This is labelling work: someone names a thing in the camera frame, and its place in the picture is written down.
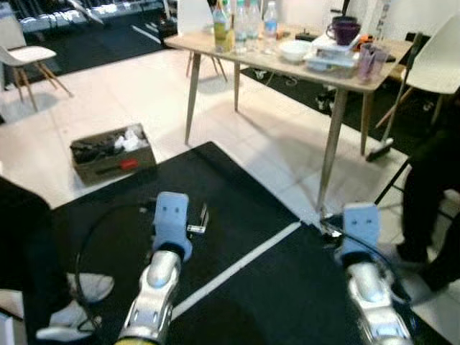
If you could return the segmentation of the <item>black mat white stripe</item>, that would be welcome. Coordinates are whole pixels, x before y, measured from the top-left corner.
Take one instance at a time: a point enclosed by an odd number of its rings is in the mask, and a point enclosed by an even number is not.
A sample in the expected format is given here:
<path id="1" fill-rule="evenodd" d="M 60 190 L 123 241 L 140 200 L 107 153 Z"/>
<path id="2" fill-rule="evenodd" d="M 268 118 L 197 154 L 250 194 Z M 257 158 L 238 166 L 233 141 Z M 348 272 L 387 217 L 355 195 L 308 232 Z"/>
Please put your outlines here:
<path id="1" fill-rule="evenodd" d="M 109 345 L 118 335 L 152 246 L 152 213 L 140 211 L 138 203 L 151 203 L 162 191 L 190 197 L 191 221 L 198 220 L 201 204 L 209 209 L 205 234 L 193 239 L 193 255 L 182 269 L 178 302 L 296 225 L 178 313 L 168 345 L 364 345 L 345 272 L 324 249 L 318 230 L 299 224 L 292 211 L 211 142 L 53 211 L 66 269 L 72 269 L 73 255 L 92 230 L 81 267 L 115 280 L 111 295 L 95 306 L 102 319 L 98 333 L 75 345 Z"/>

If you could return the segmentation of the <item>open cardboard box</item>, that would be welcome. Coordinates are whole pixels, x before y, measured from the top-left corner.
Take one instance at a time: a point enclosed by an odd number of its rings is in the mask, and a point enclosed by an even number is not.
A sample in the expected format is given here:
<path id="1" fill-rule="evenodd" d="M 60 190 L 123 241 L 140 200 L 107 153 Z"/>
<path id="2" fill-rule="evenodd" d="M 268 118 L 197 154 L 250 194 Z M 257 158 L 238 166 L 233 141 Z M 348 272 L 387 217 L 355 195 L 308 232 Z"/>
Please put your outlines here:
<path id="1" fill-rule="evenodd" d="M 138 170 L 154 167 L 157 164 L 149 141 L 149 147 L 132 152 L 117 152 L 113 148 L 116 136 L 128 127 L 141 127 L 131 124 L 111 131 L 93 134 L 73 140 L 69 145 L 73 168 L 85 185 L 94 185 L 105 180 L 121 177 Z"/>

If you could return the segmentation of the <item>white crumpled cloth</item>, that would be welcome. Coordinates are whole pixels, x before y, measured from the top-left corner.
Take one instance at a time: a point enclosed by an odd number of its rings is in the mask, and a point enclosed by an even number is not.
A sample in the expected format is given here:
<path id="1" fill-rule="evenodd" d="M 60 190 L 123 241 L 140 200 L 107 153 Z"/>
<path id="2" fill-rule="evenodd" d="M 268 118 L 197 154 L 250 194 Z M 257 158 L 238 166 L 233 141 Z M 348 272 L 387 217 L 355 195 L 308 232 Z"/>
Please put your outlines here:
<path id="1" fill-rule="evenodd" d="M 142 148 L 149 147 L 147 135 L 142 131 L 140 126 L 128 127 L 116 136 L 113 142 L 113 148 L 117 152 L 132 152 Z"/>

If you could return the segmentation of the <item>white shoe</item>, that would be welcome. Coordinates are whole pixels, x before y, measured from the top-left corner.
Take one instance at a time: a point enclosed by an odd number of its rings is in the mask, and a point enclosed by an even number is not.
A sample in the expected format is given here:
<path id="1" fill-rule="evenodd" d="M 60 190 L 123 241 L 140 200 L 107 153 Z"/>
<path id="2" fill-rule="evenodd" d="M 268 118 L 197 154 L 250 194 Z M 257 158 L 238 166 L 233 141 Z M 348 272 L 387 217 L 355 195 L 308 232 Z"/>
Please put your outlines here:
<path id="1" fill-rule="evenodd" d="M 96 273 L 80 273 L 79 283 L 82 293 L 78 290 L 76 275 L 67 273 L 67 282 L 71 289 L 71 295 L 75 301 L 84 303 L 98 303 L 103 301 L 114 288 L 114 280 L 111 276 Z"/>
<path id="2" fill-rule="evenodd" d="M 36 331 L 38 341 L 82 341 L 96 332 L 96 322 L 85 308 L 73 300 L 65 308 L 50 316 L 48 326 Z"/>

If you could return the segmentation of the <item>purple glass tumbler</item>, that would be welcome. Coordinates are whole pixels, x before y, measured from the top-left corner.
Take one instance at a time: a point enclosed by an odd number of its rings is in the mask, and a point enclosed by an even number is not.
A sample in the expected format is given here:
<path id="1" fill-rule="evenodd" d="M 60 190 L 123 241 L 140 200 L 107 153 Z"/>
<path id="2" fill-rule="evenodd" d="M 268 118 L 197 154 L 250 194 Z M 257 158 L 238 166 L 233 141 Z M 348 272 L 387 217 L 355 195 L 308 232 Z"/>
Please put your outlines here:
<path id="1" fill-rule="evenodd" d="M 369 78 L 373 79 L 380 73 L 382 66 L 389 59 L 389 50 L 384 46 L 372 46 L 370 57 Z"/>
<path id="2" fill-rule="evenodd" d="M 377 56 L 377 47 L 372 43 L 362 44 L 359 50 L 358 78 L 362 83 L 370 83 L 374 61 Z"/>

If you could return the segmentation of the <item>white flat box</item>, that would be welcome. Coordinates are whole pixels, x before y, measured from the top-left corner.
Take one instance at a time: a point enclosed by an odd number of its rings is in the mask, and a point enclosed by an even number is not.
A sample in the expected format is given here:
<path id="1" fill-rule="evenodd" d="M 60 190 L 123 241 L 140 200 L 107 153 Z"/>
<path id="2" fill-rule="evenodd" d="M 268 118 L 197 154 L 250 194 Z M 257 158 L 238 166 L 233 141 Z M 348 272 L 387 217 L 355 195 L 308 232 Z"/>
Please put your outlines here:
<path id="1" fill-rule="evenodd" d="M 305 56 L 306 69 L 312 72 L 352 71 L 359 59 L 355 50 L 358 42 L 359 37 L 355 37 L 349 44 L 339 45 L 332 37 L 316 37 Z"/>

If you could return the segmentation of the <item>person in black trousers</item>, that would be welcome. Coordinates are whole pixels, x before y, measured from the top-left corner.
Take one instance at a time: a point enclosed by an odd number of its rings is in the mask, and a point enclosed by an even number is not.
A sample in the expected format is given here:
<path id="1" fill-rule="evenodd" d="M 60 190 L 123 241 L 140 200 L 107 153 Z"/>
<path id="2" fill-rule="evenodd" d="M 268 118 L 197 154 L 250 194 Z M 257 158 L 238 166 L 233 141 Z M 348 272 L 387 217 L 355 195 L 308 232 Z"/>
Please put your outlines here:
<path id="1" fill-rule="evenodd" d="M 73 301 L 52 233 L 50 205 L 0 177 L 0 289 L 22 293 L 30 345 L 42 345 L 37 331 Z"/>

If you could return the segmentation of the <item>wooden table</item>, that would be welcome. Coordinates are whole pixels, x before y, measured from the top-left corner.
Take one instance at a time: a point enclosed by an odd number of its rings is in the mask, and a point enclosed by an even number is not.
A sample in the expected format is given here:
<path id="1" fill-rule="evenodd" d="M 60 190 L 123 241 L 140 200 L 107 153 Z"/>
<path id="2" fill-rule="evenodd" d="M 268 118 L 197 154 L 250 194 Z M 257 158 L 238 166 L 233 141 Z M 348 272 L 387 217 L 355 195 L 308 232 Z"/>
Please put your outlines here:
<path id="1" fill-rule="evenodd" d="M 234 65 L 234 108 L 239 108 L 239 67 L 248 65 L 279 73 L 280 75 L 290 76 L 303 81 L 312 83 L 322 83 L 322 85 L 332 86 L 336 89 L 335 101 L 331 113 L 331 125 L 326 132 L 326 145 L 324 151 L 324 161 L 320 175 L 320 187 L 318 197 L 316 197 L 316 210 L 320 216 L 328 213 L 326 207 L 326 191 L 328 191 L 329 181 L 331 181 L 334 164 L 336 161 L 336 151 L 338 150 L 339 136 L 343 126 L 343 117 L 347 109 L 349 95 L 362 95 L 362 123 L 359 126 L 361 141 L 359 141 L 359 151 L 365 152 L 366 142 L 368 140 L 370 113 L 372 111 L 372 99 L 374 93 L 382 85 L 382 82 L 388 78 L 395 66 L 410 52 L 412 44 L 404 40 L 376 39 L 375 45 L 387 49 L 388 55 L 395 60 L 393 63 L 385 63 L 381 70 L 374 73 L 367 82 L 362 82 L 358 78 L 335 78 L 330 73 L 319 73 L 309 71 L 300 63 L 284 63 L 279 57 L 262 55 L 262 53 L 245 52 L 237 55 L 233 52 L 217 52 L 216 44 L 211 34 L 204 32 L 194 32 L 188 34 L 178 34 L 164 39 L 164 43 L 170 48 L 178 50 L 187 50 L 191 53 L 190 67 L 190 85 L 188 85 L 188 105 L 185 121 L 184 144 L 190 140 L 191 129 L 193 129 L 193 119 L 196 109 L 196 96 L 198 91 L 198 73 L 201 69 L 201 58 L 208 56 L 228 60 Z"/>

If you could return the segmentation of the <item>white bowl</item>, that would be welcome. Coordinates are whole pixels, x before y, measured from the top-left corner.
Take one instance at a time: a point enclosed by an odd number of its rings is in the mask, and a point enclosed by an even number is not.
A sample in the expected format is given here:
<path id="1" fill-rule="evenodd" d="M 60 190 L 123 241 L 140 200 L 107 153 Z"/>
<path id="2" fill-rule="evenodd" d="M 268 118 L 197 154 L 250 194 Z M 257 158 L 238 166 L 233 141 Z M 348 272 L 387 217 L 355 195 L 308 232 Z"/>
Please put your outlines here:
<path id="1" fill-rule="evenodd" d="M 301 63 L 306 55 L 312 49 L 311 42 L 303 42 L 302 40 L 283 40 L 277 46 L 280 58 L 287 63 Z"/>

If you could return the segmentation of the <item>white chair wooden legs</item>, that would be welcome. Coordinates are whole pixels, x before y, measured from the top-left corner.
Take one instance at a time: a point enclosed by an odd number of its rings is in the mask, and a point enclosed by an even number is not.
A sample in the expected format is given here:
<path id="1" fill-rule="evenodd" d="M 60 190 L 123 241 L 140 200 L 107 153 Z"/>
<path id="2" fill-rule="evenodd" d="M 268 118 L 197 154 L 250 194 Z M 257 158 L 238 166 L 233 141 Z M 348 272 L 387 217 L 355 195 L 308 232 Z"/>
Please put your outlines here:
<path id="1" fill-rule="evenodd" d="M 42 46 L 27 45 L 19 20 L 13 14 L 0 18 L 0 63 L 11 68 L 20 101 L 25 101 L 23 90 L 26 90 L 34 111 L 37 111 L 37 102 L 33 95 L 32 82 L 29 81 L 25 71 L 28 65 L 39 71 L 40 75 L 50 82 L 54 89 L 63 89 L 67 96 L 73 97 L 73 93 L 60 82 L 56 74 L 46 65 L 46 60 L 56 56 L 57 53 L 54 50 Z"/>
<path id="2" fill-rule="evenodd" d="M 213 33 L 209 0 L 175 0 L 178 35 Z"/>
<path id="3" fill-rule="evenodd" d="M 398 106 L 414 90 L 424 90 L 439 95 L 431 123 L 435 124 L 441 113 L 441 106 L 448 96 L 457 92 L 460 86 L 460 14 L 453 14 L 425 43 L 415 56 L 412 65 L 405 70 L 397 100 L 385 117 L 378 122 L 387 122 L 385 136 L 389 135 L 395 121 Z"/>

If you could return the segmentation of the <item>purple mug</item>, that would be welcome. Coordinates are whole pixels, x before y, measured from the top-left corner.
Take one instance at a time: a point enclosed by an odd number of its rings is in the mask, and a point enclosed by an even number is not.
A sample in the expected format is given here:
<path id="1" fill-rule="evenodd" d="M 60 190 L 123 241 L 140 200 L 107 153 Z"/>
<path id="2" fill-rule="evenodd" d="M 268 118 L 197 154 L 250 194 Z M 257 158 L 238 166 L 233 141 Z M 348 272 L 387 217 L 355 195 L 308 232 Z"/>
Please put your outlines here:
<path id="1" fill-rule="evenodd" d="M 326 27 L 326 35 L 334 40 L 336 45 L 348 46 L 358 36 L 361 24 L 356 17 L 337 16 L 332 17 L 331 23 Z"/>

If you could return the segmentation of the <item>yellow drink bottle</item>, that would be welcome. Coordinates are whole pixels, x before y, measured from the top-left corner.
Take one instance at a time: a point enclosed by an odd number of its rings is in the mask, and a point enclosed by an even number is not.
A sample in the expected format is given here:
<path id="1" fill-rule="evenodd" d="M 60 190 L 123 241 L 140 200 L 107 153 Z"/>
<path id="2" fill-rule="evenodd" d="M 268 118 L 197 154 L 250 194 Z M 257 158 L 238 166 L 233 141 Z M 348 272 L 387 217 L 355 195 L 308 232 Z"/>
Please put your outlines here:
<path id="1" fill-rule="evenodd" d="M 228 53 L 232 50 L 232 27 L 230 26 L 230 16 L 226 10 L 226 0 L 214 0 L 216 2 L 211 7 L 211 20 L 213 20 L 214 40 L 216 41 L 216 51 Z"/>

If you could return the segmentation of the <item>clear plastic water bottle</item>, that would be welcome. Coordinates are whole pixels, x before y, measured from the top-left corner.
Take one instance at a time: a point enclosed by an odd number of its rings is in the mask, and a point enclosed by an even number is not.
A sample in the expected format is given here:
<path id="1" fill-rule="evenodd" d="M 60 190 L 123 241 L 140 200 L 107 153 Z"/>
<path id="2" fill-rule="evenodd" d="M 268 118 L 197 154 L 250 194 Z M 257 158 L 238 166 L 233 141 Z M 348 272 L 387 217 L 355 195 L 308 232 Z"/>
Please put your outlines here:
<path id="1" fill-rule="evenodd" d="M 234 53 L 243 55 L 249 39 L 249 7 L 247 0 L 236 0 L 233 15 Z"/>
<path id="2" fill-rule="evenodd" d="M 247 3 L 247 49 L 256 52 L 259 44 L 259 33 L 262 29 L 262 6 L 259 0 L 249 0 Z"/>

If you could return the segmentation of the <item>blue label water bottle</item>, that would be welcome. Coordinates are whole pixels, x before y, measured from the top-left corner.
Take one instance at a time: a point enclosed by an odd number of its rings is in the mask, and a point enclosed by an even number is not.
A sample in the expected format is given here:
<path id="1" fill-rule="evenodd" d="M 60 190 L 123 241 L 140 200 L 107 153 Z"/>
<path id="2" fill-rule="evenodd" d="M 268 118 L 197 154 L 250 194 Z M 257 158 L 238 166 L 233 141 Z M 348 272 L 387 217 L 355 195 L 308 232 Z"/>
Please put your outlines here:
<path id="1" fill-rule="evenodd" d="M 274 55 L 278 33 L 278 10 L 276 0 L 267 0 L 263 12 L 263 55 Z"/>

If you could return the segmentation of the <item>long-handled floor mop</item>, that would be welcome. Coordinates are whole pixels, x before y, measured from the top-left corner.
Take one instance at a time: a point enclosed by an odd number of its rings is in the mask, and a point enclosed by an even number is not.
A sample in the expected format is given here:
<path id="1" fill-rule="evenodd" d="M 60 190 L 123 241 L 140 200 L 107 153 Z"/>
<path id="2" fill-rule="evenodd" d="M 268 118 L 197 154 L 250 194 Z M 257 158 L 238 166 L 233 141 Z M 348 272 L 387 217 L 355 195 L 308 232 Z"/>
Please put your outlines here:
<path id="1" fill-rule="evenodd" d="M 384 117 L 382 117 L 381 121 L 379 121 L 377 124 L 378 126 L 387 124 L 387 128 L 385 128 L 384 134 L 382 135 L 382 140 L 381 144 L 379 144 L 379 147 L 372 149 L 369 154 L 366 155 L 366 161 L 369 163 L 374 162 L 379 157 L 384 157 L 393 147 L 394 141 L 390 138 L 390 132 L 395 122 L 395 113 L 397 113 L 398 108 L 400 108 L 400 104 L 414 90 L 413 86 L 408 86 L 408 76 L 410 75 L 410 71 L 412 70 L 416 57 L 418 56 L 418 51 L 422 46 L 424 46 L 424 34 L 417 32 L 413 35 L 412 46 L 410 48 L 410 52 L 407 55 L 407 59 L 405 59 L 405 67 L 401 72 L 400 78 L 400 90 L 398 90 L 394 105 L 388 109 L 387 113 L 385 113 Z"/>

